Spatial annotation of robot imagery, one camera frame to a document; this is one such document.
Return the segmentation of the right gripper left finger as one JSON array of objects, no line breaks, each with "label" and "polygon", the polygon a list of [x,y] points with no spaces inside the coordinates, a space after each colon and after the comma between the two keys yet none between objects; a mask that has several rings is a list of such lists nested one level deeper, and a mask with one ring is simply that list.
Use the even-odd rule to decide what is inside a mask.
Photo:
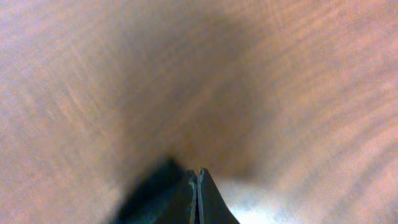
[{"label": "right gripper left finger", "polygon": [[113,224],[168,224],[197,222],[197,177],[176,160],[156,165],[127,195]]}]

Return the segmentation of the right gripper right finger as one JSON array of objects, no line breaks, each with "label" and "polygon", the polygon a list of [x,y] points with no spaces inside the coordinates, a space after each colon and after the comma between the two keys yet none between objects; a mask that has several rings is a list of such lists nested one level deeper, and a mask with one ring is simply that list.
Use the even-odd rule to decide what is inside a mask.
[{"label": "right gripper right finger", "polygon": [[223,200],[211,174],[200,169],[197,181],[198,220],[200,224],[239,224]]}]

